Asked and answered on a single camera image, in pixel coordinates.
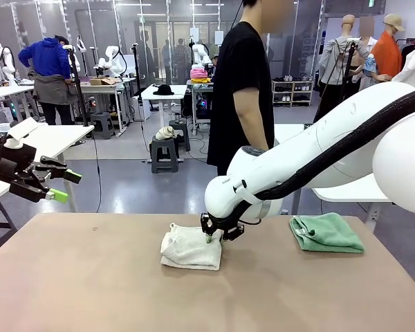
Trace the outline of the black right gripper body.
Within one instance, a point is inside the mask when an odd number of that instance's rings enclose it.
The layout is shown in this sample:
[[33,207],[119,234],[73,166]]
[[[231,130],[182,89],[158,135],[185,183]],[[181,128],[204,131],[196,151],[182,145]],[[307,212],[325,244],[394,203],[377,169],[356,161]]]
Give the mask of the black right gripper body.
[[244,233],[244,225],[241,224],[238,219],[233,219],[231,217],[221,219],[211,216],[208,213],[202,213],[200,222],[202,231],[207,226],[212,228],[212,238],[217,230],[221,231],[222,234],[224,230],[232,230],[229,241],[234,241]]

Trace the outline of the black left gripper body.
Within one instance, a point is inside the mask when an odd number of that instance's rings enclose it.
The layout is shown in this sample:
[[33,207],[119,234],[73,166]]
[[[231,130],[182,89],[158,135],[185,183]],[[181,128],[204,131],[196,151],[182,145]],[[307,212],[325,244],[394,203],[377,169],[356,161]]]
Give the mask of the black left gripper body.
[[37,149],[27,144],[11,149],[0,144],[0,181],[12,182],[34,162]]

